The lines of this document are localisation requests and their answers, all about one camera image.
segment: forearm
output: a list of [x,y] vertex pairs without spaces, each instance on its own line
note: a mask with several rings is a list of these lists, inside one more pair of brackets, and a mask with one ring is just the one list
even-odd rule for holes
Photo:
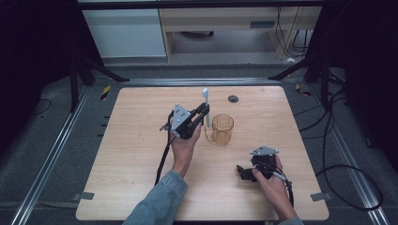
[[187,189],[183,178],[169,171],[137,204],[124,224],[173,224]]

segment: wooden table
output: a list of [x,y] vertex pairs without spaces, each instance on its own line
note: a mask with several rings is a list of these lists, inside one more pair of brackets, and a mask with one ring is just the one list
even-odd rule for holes
[[[124,220],[152,189],[167,132],[159,128],[176,103],[198,107],[204,87],[143,87],[120,91],[81,200],[80,220]],[[329,211],[320,192],[284,90],[279,86],[210,86],[210,118],[229,114],[235,122],[227,145],[198,140],[185,177],[189,190],[176,220],[273,220],[277,215],[257,183],[242,181],[237,164],[250,168],[249,152],[261,144],[278,149],[283,171],[293,182],[302,219],[323,220]],[[228,97],[238,96],[237,103]],[[170,151],[162,174],[172,167]]]

